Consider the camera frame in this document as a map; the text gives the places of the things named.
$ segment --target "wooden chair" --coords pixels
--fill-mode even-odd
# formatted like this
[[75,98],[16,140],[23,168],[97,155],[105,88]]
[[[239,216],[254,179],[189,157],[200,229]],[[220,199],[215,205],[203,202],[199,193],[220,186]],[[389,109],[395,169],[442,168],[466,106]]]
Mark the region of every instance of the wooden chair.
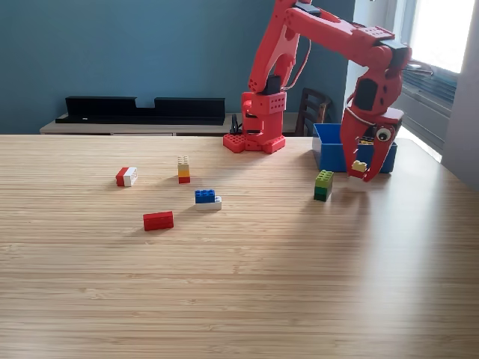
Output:
[[313,123],[324,123],[328,113],[329,106],[332,101],[319,91],[305,88],[302,91],[301,105],[298,112],[298,120],[296,121],[296,137],[305,136],[305,125],[308,129],[307,136],[313,135]]

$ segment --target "blue wall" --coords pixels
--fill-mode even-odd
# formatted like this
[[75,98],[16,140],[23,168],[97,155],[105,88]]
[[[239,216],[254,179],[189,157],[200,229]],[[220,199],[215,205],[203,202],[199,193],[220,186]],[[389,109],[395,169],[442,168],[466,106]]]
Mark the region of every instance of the blue wall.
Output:
[[[0,1],[0,132],[38,133],[66,96],[226,97],[239,111],[274,0]],[[353,17],[354,0],[315,1]],[[301,63],[307,42],[301,41]],[[346,61],[314,47],[304,86],[343,102]]]

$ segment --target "wall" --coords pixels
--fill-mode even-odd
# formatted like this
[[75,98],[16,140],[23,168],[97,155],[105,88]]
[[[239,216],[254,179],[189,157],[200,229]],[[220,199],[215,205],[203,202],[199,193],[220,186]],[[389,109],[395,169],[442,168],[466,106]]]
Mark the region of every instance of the wall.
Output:
[[[354,0],[315,1],[346,18]],[[66,111],[66,96],[226,97],[241,93],[274,0],[0,1],[0,132],[38,133]],[[298,62],[306,50],[301,41]],[[288,94],[302,88],[344,97],[346,63],[317,47]]]
[[445,167],[476,190],[479,190],[478,93],[479,1],[476,1],[442,157]]

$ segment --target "white lego brick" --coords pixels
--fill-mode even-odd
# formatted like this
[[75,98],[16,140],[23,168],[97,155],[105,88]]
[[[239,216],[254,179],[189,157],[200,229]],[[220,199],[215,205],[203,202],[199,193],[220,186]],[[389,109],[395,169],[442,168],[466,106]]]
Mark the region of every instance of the white lego brick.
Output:
[[195,209],[197,211],[219,211],[222,208],[222,198],[215,197],[215,203],[196,203]]
[[138,179],[138,170],[136,167],[128,168],[128,171],[123,175],[125,187],[131,187]]

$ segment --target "sunlight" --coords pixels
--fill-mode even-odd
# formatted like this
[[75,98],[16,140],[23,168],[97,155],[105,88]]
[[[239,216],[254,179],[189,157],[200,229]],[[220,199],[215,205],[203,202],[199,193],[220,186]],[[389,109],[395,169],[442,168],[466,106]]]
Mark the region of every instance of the sunlight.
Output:
[[418,0],[412,57],[460,73],[475,0]]

